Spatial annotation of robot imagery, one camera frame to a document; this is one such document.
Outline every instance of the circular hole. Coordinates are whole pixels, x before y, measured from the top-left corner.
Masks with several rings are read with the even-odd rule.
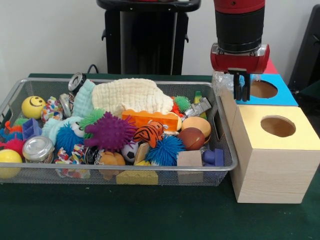
[[[266,132],[286,138],[296,132],[295,124],[283,116],[266,116],[261,120],[261,127]]]
[[[251,85],[251,96],[260,99],[269,99],[276,96],[278,89],[269,82],[266,81],[253,81]]]

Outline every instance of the light blue plush toy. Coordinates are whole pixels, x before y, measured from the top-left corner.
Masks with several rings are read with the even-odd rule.
[[[83,118],[79,116],[71,116],[63,121],[50,118],[44,124],[41,135],[49,138],[53,142],[53,145],[56,145],[57,134],[60,128],[62,128],[66,124],[72,125],[75,122],[80,122],[82,119]]]
[[[92,91],[95,86],[96,85],[88,79],[84,82],[74,98],[72,116],[85,118],[93,111]]]

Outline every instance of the plastic bag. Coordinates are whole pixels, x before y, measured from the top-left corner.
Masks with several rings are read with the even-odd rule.
[[[260,81],[260,74],[251,74],[250,75],[251,84],[253,81]],[[245,85],[244,76],[240,75],[239,78],[241,86]],[[214,94],[216,96],[221,96],[224,90],[234,92],[234,76],[232,74],[224,74],[222,71],[213,71],[212,74],[212,84],[214,89]]]

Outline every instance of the white wall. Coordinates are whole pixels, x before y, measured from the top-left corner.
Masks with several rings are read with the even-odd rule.
[[[263,42],[288,81],[311,10],[319,0],[266,0]],[[95,0],[0,0],[0,102],[29,73],[106,72],[104,10]],[[189,13],[182,74],[210,75],[216,38],[213,0]]]

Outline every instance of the soccer ball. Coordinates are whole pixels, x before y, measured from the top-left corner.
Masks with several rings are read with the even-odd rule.
[[[129,162],[129,163],[134,163],[135,159],[136,159],[136,155],[138,152],[138,148],[139,146],[142,144],[143,142],[133,142],[133,144],[129,145],[124,145],[124,147],[121,149],[121,153],[123,158]]]

